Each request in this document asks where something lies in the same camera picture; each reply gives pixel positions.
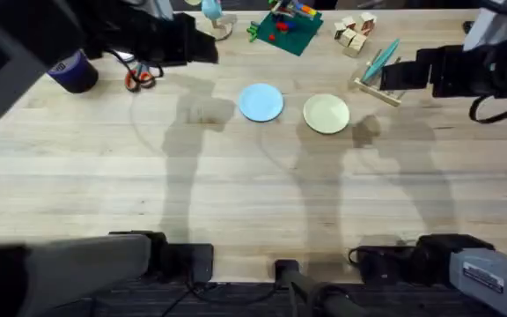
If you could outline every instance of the scissors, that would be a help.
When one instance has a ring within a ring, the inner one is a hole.
[[[156,78],[150,73],[150,67],[138,63],[133,70],[127,72],[124,78],[124,86],[129,92],[139,92],[140,87],[150,89],[156,84]]]

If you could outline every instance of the blue plate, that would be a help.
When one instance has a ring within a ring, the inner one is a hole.
[[[268,122],[283,111],[283,96],[272,85],[250,85],[239,95],[239,111],[251,121]]]

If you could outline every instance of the plate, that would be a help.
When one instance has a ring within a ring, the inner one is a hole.
[[[342,131],[349,123],[349,108],[331,94],[317,94],[306,101],[303,109],[306,124],[319,133]]]
[[[239,95],[239,111],[251,121],[271,121],[283,111],[283,96],[272,85],[250,85]]]
[[[201,4],[201,0],[185,0],[185,2],[189,5],[199,5]]]

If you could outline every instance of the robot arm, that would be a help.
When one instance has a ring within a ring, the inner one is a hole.
[[[444,284],[507,316],[507,256],[485,241],[432,234],[420,237],[415,247],[354,250],[366,284]]]
[[[473,121],[506,119],[507,111],[478,119],[476,110],[487,97],[507,98],[507,0],[478,2],[483,9],[465,45],[421,49],[414,62],[385,66],[380,89],[423,89],[432,84],[434,98],[479,97],[469,113]]]
[[[90,58],[131,53],[151,66],[217,63],[215,41],[195,29],[195,19],[156,1],[0,0],[0,117],[80,48]]]

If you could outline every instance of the wooden tabletop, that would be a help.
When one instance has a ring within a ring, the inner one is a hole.
[[[169,69],[138,94],[110,57],[94,63],[99,82],[85,94],[43,77],[0,121],[0,239],[162,231],[212,243],[225,281],[268,280],[279,258],[342,280],[354,276],[347,248],[427,232],[470,233],[507,253],[507,121],[470,122],[471,99],[416,91],[394,108],[349,84],[396,38],[403,59],[461,43],[476,11],[377,11],[357,59],[333,39],[334,22],[356,11],[324,12],[300,57],[248,42],[249,21],[265,14],[238,12],[217,45],[220,64]],[[276,120],[250,122],[237,109],[254,83],[283,93]],[[347,129],[308,128],[302,107],[316,93],[347,102]],[[507,100],[493,105],[487,114]]]

